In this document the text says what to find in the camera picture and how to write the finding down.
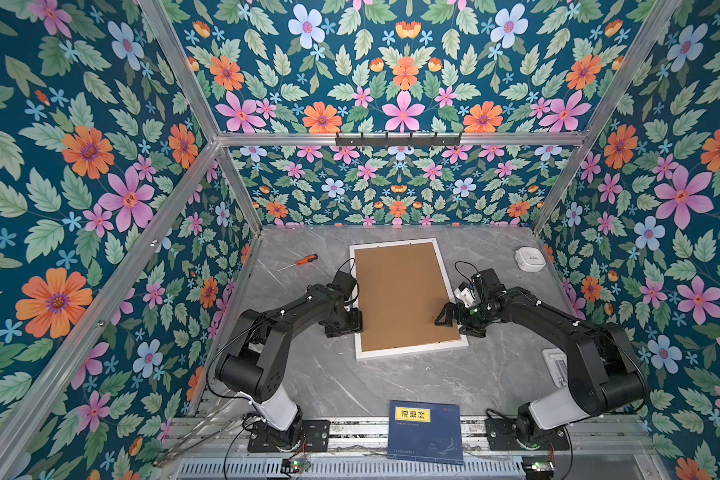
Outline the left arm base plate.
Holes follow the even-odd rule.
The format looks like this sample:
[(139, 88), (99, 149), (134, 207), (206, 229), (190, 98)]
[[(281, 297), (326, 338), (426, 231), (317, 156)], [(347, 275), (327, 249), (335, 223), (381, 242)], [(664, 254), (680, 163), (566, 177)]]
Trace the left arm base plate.
[(328, 451), (331, 422), (328, 420), (298, 420), (288, 430), (257, 422), (250, 435), (249, 453), (307, 453)]

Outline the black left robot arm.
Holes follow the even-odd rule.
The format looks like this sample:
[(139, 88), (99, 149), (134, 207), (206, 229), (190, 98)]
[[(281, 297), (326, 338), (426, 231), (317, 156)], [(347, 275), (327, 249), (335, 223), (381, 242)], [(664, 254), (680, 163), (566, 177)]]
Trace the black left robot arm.
[(283, 306), (244, 311), (215, 361), (213, 378), (251, 402), (267, 426), (278, 432), (291, 429), (299, 407), (282, 382), (292, 340), (315, 324), (328, 338), (360, 333), (362, 313), (354, 306), (358, 295), (355, 277), (339, 270), (331, 282), (311, 285)]

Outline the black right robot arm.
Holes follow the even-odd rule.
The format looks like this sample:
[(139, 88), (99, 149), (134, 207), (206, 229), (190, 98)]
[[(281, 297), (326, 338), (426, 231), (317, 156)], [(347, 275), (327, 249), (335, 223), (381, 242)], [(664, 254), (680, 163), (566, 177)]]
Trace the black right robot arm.
[(526, 444), (569, 424), (643, 402), (647, 381), (625, 330), (567, 314), (522, 287), (505, 287), (493, 269), (475, 273), (434, 320), (460, 334), (486, 336), (497, 323), (520, 325), (560, 349), (566, 385), (519, 407), (514, 431)]

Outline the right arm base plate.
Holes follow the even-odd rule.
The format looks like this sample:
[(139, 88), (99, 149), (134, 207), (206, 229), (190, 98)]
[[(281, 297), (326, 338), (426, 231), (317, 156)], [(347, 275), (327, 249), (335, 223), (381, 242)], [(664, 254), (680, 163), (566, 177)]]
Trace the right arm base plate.
[(494, 451), (566, 451), (571, 447), (565, 428), (539, 429), (530, 418), (517, 420), (488, 411), (484, 425), (487, 441)]

